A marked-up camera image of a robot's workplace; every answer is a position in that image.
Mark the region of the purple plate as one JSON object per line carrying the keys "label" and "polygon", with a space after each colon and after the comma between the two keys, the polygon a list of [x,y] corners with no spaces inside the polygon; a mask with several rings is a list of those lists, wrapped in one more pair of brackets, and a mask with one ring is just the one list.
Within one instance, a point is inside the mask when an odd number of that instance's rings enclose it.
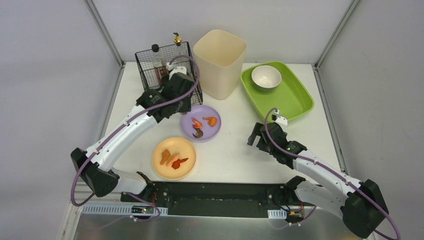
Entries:
{"label": "purple plate", "polygon": [[183,133],[192,140],[206,142],[221,129],[222,119],[217,110],[207,105],[196,105],[180,120]]}

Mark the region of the red label sauce bottle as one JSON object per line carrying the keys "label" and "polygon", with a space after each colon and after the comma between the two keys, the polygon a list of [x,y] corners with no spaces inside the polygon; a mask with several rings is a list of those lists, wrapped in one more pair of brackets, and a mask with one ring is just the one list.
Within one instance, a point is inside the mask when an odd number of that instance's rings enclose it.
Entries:
{"label": "red label sauce bottle", "polygon": [[156,74],[159,85],[162,84],[162,78],[168,74],[168,70],[166,68],[167,61],[164,56],[160,52],[160,47],[157,44],[153,44],[151,46],[152,50],[152,58],[151,63]]}

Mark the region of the orange plate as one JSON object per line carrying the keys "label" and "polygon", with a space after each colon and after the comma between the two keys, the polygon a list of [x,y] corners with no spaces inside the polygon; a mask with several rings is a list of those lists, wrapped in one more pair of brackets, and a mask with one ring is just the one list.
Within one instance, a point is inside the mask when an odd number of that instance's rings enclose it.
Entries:
{"label": "orange plate", "polygon": [[193,144],[182,137],[171,137],[159,143],[152,153],[155,172],[167,180],[179,180],[195,167],[197,154]]}

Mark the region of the clear glass oil bottle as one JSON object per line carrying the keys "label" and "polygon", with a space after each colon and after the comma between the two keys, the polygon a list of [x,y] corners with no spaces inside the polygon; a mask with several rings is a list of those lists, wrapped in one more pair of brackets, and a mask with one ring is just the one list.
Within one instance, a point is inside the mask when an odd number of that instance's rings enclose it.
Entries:
{"label": "clear glass oil bottle", "polygon": [[[180,37],[180,35],[177,32],[174,32],[174,43],[175,43],[175,48],[174,48],[174,52],[173,52],[173,58],[185,55],[188,55],[187,49],[186,47],[182,44],[182,38]],[[174,64],[177,65],[178,67],[186,67],[187,66],[187,60],[184,57],[180,57],[178,59],[176,59],[174,61]]]}

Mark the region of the white bowl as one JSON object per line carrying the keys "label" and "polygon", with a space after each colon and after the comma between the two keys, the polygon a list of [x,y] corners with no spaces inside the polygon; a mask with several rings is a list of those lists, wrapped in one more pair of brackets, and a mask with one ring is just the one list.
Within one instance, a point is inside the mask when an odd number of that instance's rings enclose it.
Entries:
{"label": "white bowl", "polygon": [[262,92],[268,93],[276,89],[282,82],[281,73],[273,66],[260,65],[253,69],[251,73],[253,87]]}

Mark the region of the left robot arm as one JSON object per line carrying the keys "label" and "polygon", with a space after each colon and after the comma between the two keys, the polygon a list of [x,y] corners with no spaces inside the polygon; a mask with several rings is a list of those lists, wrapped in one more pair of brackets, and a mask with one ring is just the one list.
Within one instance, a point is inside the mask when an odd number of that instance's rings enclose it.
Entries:
{"label": "left robot arm", "polygon": [[164,118],[191,109],[195,80],[182,72],[171,73],[159,89],[146,90],[128,115],[107,135],[86,150],[75,148],[71,160],[78,176],[96,197],[112,192],[140,194],[149,184],[141,172],[114,168],[118,158],[147,130]]}

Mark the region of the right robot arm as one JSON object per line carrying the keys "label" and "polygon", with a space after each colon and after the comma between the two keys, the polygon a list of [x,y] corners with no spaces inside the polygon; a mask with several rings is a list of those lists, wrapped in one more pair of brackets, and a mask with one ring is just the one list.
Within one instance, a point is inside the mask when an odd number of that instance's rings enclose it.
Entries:
{"label": "right robot arm", "polygon": [[291,198],[313,204],[342,219],[357,237],[368,238],[389,214],[377,183],[360,181],[337,170],[316,157],[301,143],[287,140],[287,133],[275,122],[254,125],[247,144],[273,156],[282,165],[296,170],[304,177],[290,179],[284,189]]}

